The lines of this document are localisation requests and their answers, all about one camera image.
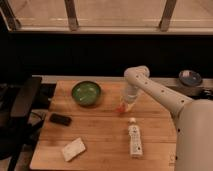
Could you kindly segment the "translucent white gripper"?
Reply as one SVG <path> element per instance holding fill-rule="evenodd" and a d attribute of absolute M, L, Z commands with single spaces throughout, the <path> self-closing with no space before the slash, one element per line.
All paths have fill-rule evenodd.
<path fill-rule="evenodd" d="M 134 102 L 138 97 L 139 89 L 136 86 L 126 83 L 122 92 L 122 101 L 125 102 L 125 112 L 131 111 Z"/>

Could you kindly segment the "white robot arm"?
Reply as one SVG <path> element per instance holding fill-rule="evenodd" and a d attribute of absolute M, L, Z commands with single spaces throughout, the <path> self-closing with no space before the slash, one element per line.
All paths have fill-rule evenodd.
<path fill-rule="evenodd" d="M 194 100 L 149 75 L 146 66 L 124 71 L 124 104 L 133 104 L 142 90 L 171 113 L 177 131 L 174 171 L 213 171 L 213 101 Z"/>

